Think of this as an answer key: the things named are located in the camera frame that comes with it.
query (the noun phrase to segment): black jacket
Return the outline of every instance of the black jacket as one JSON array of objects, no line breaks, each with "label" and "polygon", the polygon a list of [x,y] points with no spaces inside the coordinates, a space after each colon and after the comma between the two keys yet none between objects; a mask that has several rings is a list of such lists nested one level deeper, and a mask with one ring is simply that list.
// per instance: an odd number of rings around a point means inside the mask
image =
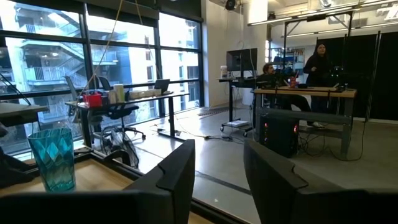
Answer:
[{"label": "black jacket", "polygon": [[331,64],[327,55],[319,56],[317,53],[313,54],[304,66],[304,73],[308,74],[307,84],[310,86],[327,86],[327,78],[331,70]]}]

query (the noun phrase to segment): dark hair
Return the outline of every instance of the dark hair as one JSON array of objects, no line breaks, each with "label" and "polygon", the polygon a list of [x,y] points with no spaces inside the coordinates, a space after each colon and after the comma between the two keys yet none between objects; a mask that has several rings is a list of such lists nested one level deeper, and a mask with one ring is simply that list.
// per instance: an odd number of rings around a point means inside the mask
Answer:
[{"label": "dark hair", "polygon": [[272,65],[272,63],[266,63],[263,68],[262,68],[262,72],[263,73],[267,73],[268,72],[268,68]]}]

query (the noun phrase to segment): red object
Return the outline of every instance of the red object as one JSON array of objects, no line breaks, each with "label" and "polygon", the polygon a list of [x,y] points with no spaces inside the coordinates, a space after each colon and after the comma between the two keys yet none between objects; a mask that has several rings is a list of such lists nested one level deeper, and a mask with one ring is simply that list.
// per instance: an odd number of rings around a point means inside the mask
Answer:
[{"label": "red object", "polygon": [[100,94],[83,95],[83,100],[89,108],[102,106],[102,97]]},{"label": "red object", "polygon": [[295,88],[296,87],[296,77],[290,78],[290,87]]}]

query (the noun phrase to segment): wooden tabletop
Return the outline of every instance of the wooden tabletop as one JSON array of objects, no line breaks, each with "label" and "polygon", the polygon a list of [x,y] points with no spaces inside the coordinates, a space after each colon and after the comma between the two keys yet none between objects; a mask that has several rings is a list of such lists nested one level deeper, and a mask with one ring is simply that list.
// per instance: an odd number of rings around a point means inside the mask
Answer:
[{"label": "wooden tabletop", "polygon": [[[78,103],[77,105],[78,105],[79,109],[83,109],[83,110],[103,110],[104,108],[109,108],[112,106],[121,106],[121,105],[128,105],[128,104],[134,104],[134,103],[142,103],[142,102],[151,101],[151,100],[162,100],[162,99],[166,99],[166,98],[170,98],[170,97],[186,96],[186,95],[189,95],[189,93],[172,93],[169,95],[143,97],[143,98],[139,98],[139,99],[135,99],[135,100],[129,100],[124,103],[115,103],[115,104],[111,104],[111,105],[91,107],[91,108],[89,108],[84,103]],[[76,107],[76,101],[66,102],[65,104],[68,106]]]},{"label": "wooden tabletop", "polygon": [[278,89],[257,89],[255,94],[283,94],[283,95],[310,95],[310,96],[331,96],[343,98],[355,98],[356,90],[336,91],[334,87],[308,87],[290,88],[289,86],[278,87]]},{"label": "wooden tabletop", "polygon": [[[77,191],[123,190],[134,182],[92,159],[76,163],[75,176]],[[0,189],[0,197],[21,192],[43,192],[44,190],[42,179],[36,177],[29,183],[17,184],[5,189]],[[212,222],[192,212],[190,212],[188,223],[212,224]]]},{"label": "wooden tabletop", "polygon": [[41,111],[46,111],[48,108],[46,106],[36,106],[36,105],[20,105],[17,103],[0,103],[0,118],[7,118],[10,116],[17,116],[24,113],[37,113]]}]

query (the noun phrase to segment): computer tower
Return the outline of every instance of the computer tower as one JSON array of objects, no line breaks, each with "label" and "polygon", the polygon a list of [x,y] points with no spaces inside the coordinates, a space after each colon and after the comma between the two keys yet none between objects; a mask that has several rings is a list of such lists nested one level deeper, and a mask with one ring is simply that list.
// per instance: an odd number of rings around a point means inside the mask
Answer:
[{"label": "computer tower", "polygon": [[259,137],[260,144],[290,158],[297,153],[299,120],[263,115],[260,117]]}]

